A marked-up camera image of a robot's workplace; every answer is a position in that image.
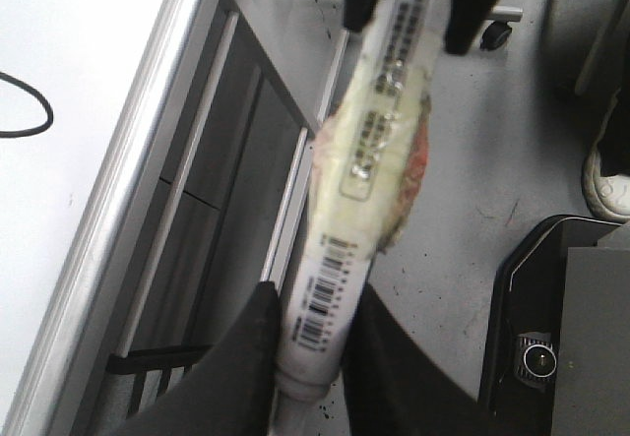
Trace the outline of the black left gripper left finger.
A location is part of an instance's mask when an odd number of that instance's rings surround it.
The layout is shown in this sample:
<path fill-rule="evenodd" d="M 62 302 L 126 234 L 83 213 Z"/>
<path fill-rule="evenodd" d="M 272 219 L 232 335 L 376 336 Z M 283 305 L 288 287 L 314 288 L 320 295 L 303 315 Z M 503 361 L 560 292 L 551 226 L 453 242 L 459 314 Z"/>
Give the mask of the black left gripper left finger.
<path fill-rule="evenodd" d="M 220 342 L 171 391 L 115 435 L 266 435 L 274 397 L 281 304 L 258 283 Z"/>

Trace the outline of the black and grey robot base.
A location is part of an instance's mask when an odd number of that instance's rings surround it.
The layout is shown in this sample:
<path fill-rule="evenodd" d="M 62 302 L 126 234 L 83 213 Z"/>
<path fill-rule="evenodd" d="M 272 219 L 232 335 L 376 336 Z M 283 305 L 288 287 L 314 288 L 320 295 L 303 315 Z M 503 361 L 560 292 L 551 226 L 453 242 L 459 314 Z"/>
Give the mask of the black and grey robot base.
<path fill-rule="evenodd" d="M 628 225 L 553 216 L 511 252 L 478 399 L 500 435 L 628 434 Z"/>

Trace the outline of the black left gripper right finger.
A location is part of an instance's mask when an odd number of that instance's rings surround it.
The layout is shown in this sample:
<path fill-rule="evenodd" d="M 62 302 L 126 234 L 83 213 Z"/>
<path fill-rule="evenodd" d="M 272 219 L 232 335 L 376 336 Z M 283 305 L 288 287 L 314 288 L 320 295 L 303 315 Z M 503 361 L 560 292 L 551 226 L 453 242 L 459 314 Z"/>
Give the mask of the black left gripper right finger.
<path fill-rule="evenodd" d="M 415 344 L 371 285 L 343 360 L 352 435 L 494 435 L 488 413 Z"/>

